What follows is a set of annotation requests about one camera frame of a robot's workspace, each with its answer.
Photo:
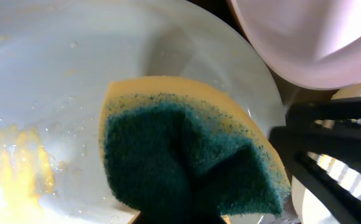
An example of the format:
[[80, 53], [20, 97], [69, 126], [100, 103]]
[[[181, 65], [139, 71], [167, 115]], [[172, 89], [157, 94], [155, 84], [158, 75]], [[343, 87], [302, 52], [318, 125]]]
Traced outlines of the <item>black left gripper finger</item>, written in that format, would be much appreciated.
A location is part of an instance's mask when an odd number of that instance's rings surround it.
[[308, 156], [325, 154], [361, 173], [361, 129], [317, 128], [317, 120], [361, 118], [361, 97], [290, 107], [286, 125], [274, 127], [269, 141], [285, 168], [329, 209], [340, 223], [361, 223], [361, 201], [343, 189]]

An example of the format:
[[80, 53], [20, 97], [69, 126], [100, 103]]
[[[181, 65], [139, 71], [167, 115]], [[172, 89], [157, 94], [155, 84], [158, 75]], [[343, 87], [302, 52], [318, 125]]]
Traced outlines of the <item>pinkish white plate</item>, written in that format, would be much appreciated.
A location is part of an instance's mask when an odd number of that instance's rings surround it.
[[265, 63], [295, 85], [361, 83], [361, 0], [229, 0]]

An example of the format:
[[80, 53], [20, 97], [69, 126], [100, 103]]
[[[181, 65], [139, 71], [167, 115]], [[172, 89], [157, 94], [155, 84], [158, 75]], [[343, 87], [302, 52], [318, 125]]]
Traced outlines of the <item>yellow and green sponge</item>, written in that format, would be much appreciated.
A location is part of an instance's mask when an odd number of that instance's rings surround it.
[[99, 150], [108, 185], [133, 223], [224, 223], [279, 216], [284, 165], [248, 114], [216, 88], [181, 77], [110, 83]]

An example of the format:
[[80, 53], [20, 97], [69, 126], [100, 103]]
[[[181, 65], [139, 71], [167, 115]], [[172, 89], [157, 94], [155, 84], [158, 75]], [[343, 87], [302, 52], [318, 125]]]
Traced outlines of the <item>grey-white plate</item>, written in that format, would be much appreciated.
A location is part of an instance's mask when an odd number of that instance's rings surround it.
[[276, 84], [251, 45], [187, 1], [0, 1], [0, 152], [13, 154], [20, 131], [38, 134], [55, 175], [31, 182], [30, 216], [0, 223], [128, 223], [135, 211], [107, 186], [98, 122], [108, 84], [178, 75], [234, 99], [263, 133], [284, 124]]

